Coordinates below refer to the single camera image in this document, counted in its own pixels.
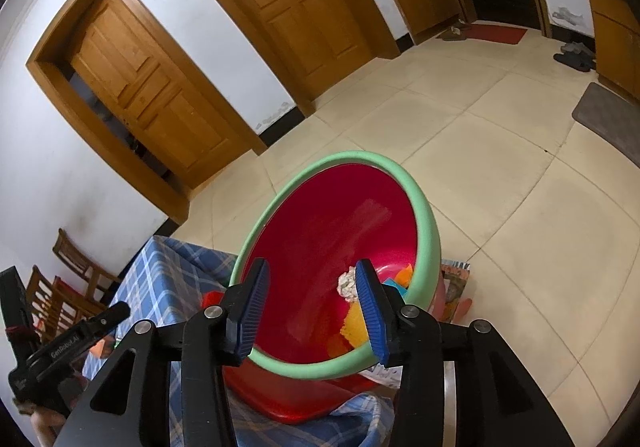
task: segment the wooden chair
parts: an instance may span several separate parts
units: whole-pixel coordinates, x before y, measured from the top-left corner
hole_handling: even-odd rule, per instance
[[[84,298],[94,304],[100,304],[95,300],[95,290],[106,292],[107,288],[100,286],[102,277],[113,283],[121,283],[122,279],[108,273],[104,268],[96,265],[91,259],[80,252],[71,242],[63,229],[58,230],[58,240],[53,246],[53,253],[78,277],[87,282]]]
[[[43,344],[50,342],[81,319],[97,314],[95,308],[78,304],[57,290],[35,265],[26,288],[26,299],[31,306],[32,315],[38,321],[36,331]]]

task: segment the tile floor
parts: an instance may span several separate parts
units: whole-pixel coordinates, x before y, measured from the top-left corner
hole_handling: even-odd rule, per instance
[[[306,165],[366,149],[401,163],[433,205],[443,256],[469,260],[468,320],[489,319],[578,447],[595,446],[640,379],[640,169],[572,109],[593,72],[561,43],[429,40],[375,59],[262,156],[194,199],[175,237],[238,253]]]

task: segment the blue plaid tablecloth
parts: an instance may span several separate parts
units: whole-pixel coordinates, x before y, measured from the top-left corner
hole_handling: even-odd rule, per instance
[[[116,329],[123,338],[140,319],[157,326],[186,321],[200,309],[203,294],[224,291],[236,256],[204,249],[171,237],[154,236],[138,254],[118,288],[113,303],[131,308],[129,319]],[[92,379],[105,361],[89,355],[82,373]],[[382,443],[394,419],[390,400],[363,393],[327,417],[291,426],[256,413],[228,390],[231,416],[241,447],[322,446],[374,447]],[[172,447],[182,447],[180,363],[172,363],[170,382],[170,436]]]

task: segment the green bucket rim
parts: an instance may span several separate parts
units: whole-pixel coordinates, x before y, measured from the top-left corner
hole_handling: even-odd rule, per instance
[[[406,170],[393,160],[367,151],[345,151],[332,154],[310,165],[293,178],[266,208],[249,234],[249,237],[244,242],[242,250],[238,255],[238,260],[236,260],[229,284],[232,285],[239,281],[255,241],[260,236],[261,231],[269,219],[271,219],[275,211],[280,207],[280,204],[287,199],[299,185],[312,176],[315,176],[323,170],[345,163],[360,163],[377,167],[394,178],[407,194],[414,210],[418,243],[414,276],[404,296],[404,301],[407,304],[415,304],[427,310],[436,291],[440,272],[440,235],[438,234],[436,221],[433,217],[433,211],[424,193]],[[249,354],[249,358],[267,371],[283,377],[302,380],[336,379],[352,375],[378,363],[371,350],[369,341],[340,357],[313,364],[292,364],[281,361],[267,355],[256,347],[254,347],[251,354]]]

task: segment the red doormat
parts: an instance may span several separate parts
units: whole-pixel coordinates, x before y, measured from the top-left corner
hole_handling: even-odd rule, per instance
[[[497,24],[472,24],[470,29],[463,31],[468,39],[480,39],[503,44],[518,44],[526,32],[527,30],[524,28],[513,28]]]

